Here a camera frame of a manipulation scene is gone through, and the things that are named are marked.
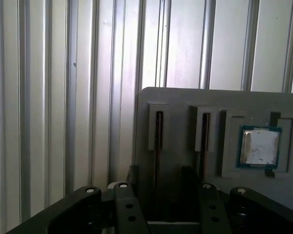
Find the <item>screw hole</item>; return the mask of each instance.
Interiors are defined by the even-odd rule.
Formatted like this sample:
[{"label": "screw hole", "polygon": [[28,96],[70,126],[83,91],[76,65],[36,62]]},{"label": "screw hole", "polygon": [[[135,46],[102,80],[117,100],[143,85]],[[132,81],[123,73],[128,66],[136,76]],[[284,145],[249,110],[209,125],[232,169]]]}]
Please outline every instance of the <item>screw hole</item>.
[{"label": "screw hole", "polygon": [[136,216],[129,216],[128,221],[130,222],[136,221]]},{"label": "screw hole", "polygon": [[217,218],[217,217],[212,217],[211,220],[212,220],[213,222],[215,222],[215,223],[218,223],[218,222],[219,222],[219,218]]},{"label": "screw hole", "polygon": [[127,187],[127,184],[125,184],[125,183],[120,184],[119,187],[121,187],[121,188],[126,188],[126,187]]}]

